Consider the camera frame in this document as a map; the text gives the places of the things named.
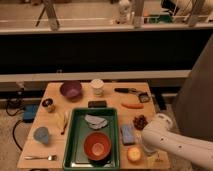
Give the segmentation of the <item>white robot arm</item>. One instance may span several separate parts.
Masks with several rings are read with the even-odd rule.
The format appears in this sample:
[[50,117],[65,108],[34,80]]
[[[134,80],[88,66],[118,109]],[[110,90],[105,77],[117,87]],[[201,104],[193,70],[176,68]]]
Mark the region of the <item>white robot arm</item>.
[[173,122],[167,115],[157,113],[141,133],[145,150],[152,153],[161,149],[213,170],[213,142],[172,133],[172,127]]

